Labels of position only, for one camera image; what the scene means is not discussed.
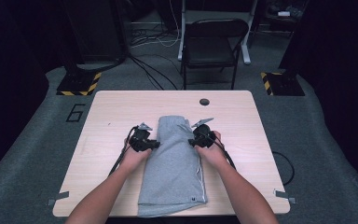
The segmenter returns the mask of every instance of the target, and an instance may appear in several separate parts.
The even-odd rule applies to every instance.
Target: person's left arm
[[[130,147],[118,168],[90,192],[72,211],[65,223],[105,223],[127,177],[151,153]]]

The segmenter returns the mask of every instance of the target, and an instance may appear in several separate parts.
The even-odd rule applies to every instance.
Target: hand
[[[139,166],[139,164],[141,164],[142,161],[144,161],[152,152],[152,149],[150,148],[145,151],[137,152],[130,146],[130,144],[127,144],[126,148],[127,151],[124,153],[123,160],[121,161],[118,168],[126,168],[130,172],[134,171]]]
[[[221,140],[221,134],[217,131],[213,131],[213,132],[216,135],[215,141],[218,144],[223,145],[223,143],[219,141],[219,139]],[[216,166],[218,166],[222,162],[227,162],[223,150],[216,143],[213,143],[213,145],[211,145],[209,148],[199,147],[199,146],[194,146],[194,148],[197,150],[200,156],[203,159],[205,159],[208,163],[210,163],[214,168],[216,168]]]

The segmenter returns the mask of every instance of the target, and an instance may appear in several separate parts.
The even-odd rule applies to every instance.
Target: forearm
[[[216,169],[241,223],[278,223],[263,195],[228,163],[223,162]]]
[[[129,174],[119,167],[76,206],[65,223],[105,223]]]

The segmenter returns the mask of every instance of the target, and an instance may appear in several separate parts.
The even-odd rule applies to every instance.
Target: wooden tabletop
[[[201,105],[200,99],[210,104]],[[69,197],[55,203],[54,216],[68,217],[106,179],[133,126],[144,122],[153,128],[149,139],[156,139],[158,119],[169,115],[183,116],[191,125],[213,118],[207,124],[222,134],[238,172],[263,194],[274,213],[289,212],[289,202],[274,194],[284,188],[249,91],[98,91],[60,190],[69,191]],[[202,165],[208,202],[173,216],[235,214],[218,173],[207,162]],[[144,168],[140,165],[127,179],[110,216],[136,217]]]

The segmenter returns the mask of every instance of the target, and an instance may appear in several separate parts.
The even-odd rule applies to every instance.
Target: folded gray garment
[[[164,116],[158,121],[159,148],[149,156],[138,201],[138,217],[161,217],[207,203],[200,155],[188,120]]]

